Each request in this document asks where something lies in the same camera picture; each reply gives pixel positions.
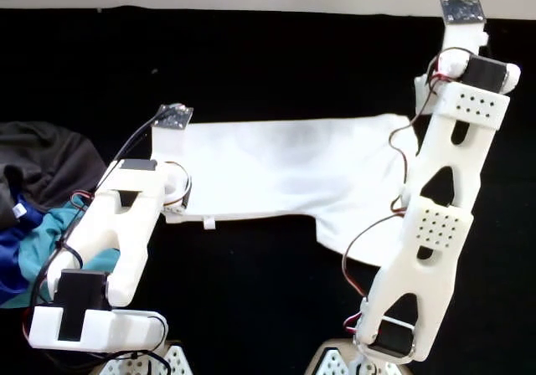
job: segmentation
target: white fabric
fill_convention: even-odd
[[[166,213],[169,223],[305,214],[317,240],[343,253],[374,221],[390,215],[403,181],[400,154],[389,133],[403,116],[190,124],[186,131],[152,130],[152,158],[182,164],[193,179],[188,208]],[[414,132],[395,137],[411,160]],[[366,233],[350,257],[381,265],[398,243],[401,220]]]

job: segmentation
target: hole pattern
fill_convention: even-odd
[[[348,367],[338,349],[333,348],[326,351],[320,365],[318,366],[316,375],[346,375]]]
[[[457,223],[459,219],[451,218],[449,215],[441,214],[440,212],[431,212],[430,209],[426,209],[424,215],[425,217],[422,218],[423,225],[418,227],[415,236],[419,240],[425,240],[420,245],[432,249],[450,248],[450,242],[456,232],[454,223]]]
[[[456,110],[461,110],[462,109],[462,99],[465,99],[466,98],[466,95],[464,93],[461,93],[460,94],[460,104],[456,106]],[[475,101],[475,96],[472,95],[469,97],[469,100],[470,101]],[[495,106],[495,103],[493,101],[490,101],[490,102],[487,102],[485,99],[480,99],[478,100],[479,102],[479,105],[482,107],[482,108],[486,108],[485,106],[486,105],[489,105],[491,107],[494,107]],[[465,106],[465,111],[466,113],[474,113],[476,114],[477,116],[481,116],[481,115],[484,115],[486,118],[490,118],[492,115],[490,113],[482,113],[482,110],[478,110],[478,109],[472,109],[471,107],[466,107]]]

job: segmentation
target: cable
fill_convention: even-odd
[[[171,375],[172,373],[172,369],[171,369],[171,364],[169,362],[167,362],[163,357],[160,357],[158,354],[156,354],[155,352],[152,352],[150,350],[125,350],[125,351],[120,351],[120,352],[113,352],[113,353],[110,353],[110,354],[106,354],[105,356],[103,356],[102,358],[99,358],[99,359],[96,359],[96,360],[93,360],[91,362],[86,362],[84,364],[78,364],[78,365],[69,365],[69,364],[65,364],[63,362],[61,362],[59,359],[55,358],[55,357],[52,357],[50,354],[48,354],[47,352],[44,352],[44,355],[61,371],[63,372],[87,372],[87,371],[90,371],[92,370],[93,368],[99,366],[99,365],[102,365],[102,364],[106,364],[107,362],[109,362],[110,360],[115,360],[115,359],[137,359],[138,357],[140,356],[149,356],[151,358],[154,358],[155,360],[159,361],[165,368],[166,368],[166,371],[167,371],[167,375]]]
[[[353,335],[355,335],[355,333],[356,333],[355,328],[351,327],[349,324],[350,324],[350,322],[356,321],[357,319],[359,319],[360,316],[361,316],[361,311],[358,312],[357,314],[353,314],[352,316],[349,316],[348,318],[346,318],[344,320],[344,322],[343,322],[344,330],[352,333]]]
[[[110,176],[111,172],[114,171],[114,169],[119,164],[119,161],[137,144],[138,138],[143,135],[143,132],[146,131],[151,124],[156,120],[161,120],[162,118],[165,118],[166,116],[169,116],[173,113],[173,110],[164,110],[160,111],[159,113],[155,114],[153,117],[151,117],[149,120],[145,121],[137,130],[135,130],[132,135],[129,136],[129,138],[126,140],[126,142],[123,144],[121,149],[116,153],[116,155],[111,159],[114,163],[112,168],[108,170],[104,178],[102,178],[96,185],[95,189],[93,190],[92,194],[95,195],[97,190],[101,187],[101,185],[104,183],[104,181]]]
[[[367,293],[365,292],[365,290],[363,289],[363,287],[361,287],[361,285],[359,285],[359,283],[357,281],[355,281],[352,276],[350,276],[350,274],[348,273],[348,268],[347,268],[347,260],[348,260],[348,254],[350,252],[350,249],[352,248],[352,246],[355,244],[355,242],[365,233],[367,233],[371,228],[377,226],[378,224],[380,223],[383,223],[391,218],[395,218],[395,217],[404,217],[404,215],[402,213],[395,213],[395,214],[391,214],[390,216],[387,216],[386,218],[381,218],[380,220],[370,224],[365,230],[363,230],[361,233],[359,233],[355,239],[352,240],[352,242],[348,245],[348,247],[346,248],[346,252],[344,252],[344,255],[343,255],[343,261],[341,263],[341,267],[342,267],[342,270],[343,270],[343,275],[344,275],[344,278],[346,279],[346,281],[363,297],[363,298],[367,298]]]

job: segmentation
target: black backdrop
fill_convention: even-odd
[[[439,18],[141,8],[0,10],[0,25],[1,120],[67,126],[105,160],[163,102],[193,107],[193,122],[411,115],[412,79],[443,30]],[[523,78],[482,172],[451,308],[415,374],[536,368],[535,28],[488,23],[494,57],[520,64]],[[314,225],[296,216],[211,232],[160,222],[132,307],[167,317],[198,375],[301,374],[359,302]],[[374,277],[352,270],[365,285]],[[0,315],[4,358],[21,357],[19,373],[54,373],[26,347],[21,312]]]

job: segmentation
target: black wire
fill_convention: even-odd
[[[132,135],[129,136],[129,138],[123,144],[121,149],[119,149],[116,155],[111,159],[112,161],[115,161],[113,167],[108,171],[108,173],[104,176],[104,178],[102,178],[102,180],[100,180],[99,183],[96,185],[95,189],[92,191],[93,194],[97,192],[97,190],[105,182],[108,176],[110,176],[111,172],[114,171],[114,169],[117,167],[117,165],[119,164],[119,161],[123,158],[123,156],[125,156],[129,151],[132,150],[134,146],[137,145],[137,143],[141,140],[138,138],[144,135],[143,133],[151,126],[151,124],[154,121],[161,120],[162,118],[165,118],[166,116],[172,113],[173,113],[173,110],[164,110],[155,114],[149,120],[145,121],[137,130],[135,130],[134,133],[132,133]]]
[[[97,360],[94,360],[92,362],[85,362],[84,364],[78,364],[78,365],[69,365],[61,362],[55,357],[52,357],[48,352],[44,351],[44,355],[61,371],[63,372],[87,372],[92,370],[93,368],[106,364],[110,360],[116,360],[116,359],[136,359],[140,356],[149,356],[151,358],[154,358],[155,360],[159,361],[167,370],[167,375],[171,375],[172,369],[169,362],[167,362],[163,357],[160,357],[158,354],[156,354],[153,351],[150,350],[125,350],[120,352],[113,352],[110,354],[106,354],[102,358],[99,358]]]

